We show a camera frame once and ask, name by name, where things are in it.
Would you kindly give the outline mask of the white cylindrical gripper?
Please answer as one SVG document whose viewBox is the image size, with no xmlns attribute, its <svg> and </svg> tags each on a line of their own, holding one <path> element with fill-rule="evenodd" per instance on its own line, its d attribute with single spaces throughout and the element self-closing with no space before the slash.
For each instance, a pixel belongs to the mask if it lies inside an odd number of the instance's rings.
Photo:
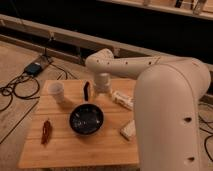
<svg viewBox="0 0 213 171">
<path fill-rule="evenodd" d="M 110 75 L 100 73 L 94 75 L 94 91 L 96 93 L 109 93 L 111 89 Z"/>
</svg>

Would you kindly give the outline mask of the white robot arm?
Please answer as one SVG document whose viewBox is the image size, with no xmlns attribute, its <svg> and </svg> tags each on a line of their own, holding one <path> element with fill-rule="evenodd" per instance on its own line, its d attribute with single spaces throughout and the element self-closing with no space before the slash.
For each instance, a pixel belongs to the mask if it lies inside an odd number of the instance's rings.
<svg viewBox="0 0 213 171">
<path fill-rule="evenodd" d="M 116 59 L 108 49 L 86 58 L 93 73 L 136 81 L 134 120 L 141 171 L 200 171 L 199 100 L 211 76 L 191 57 Z"/>
</svg>

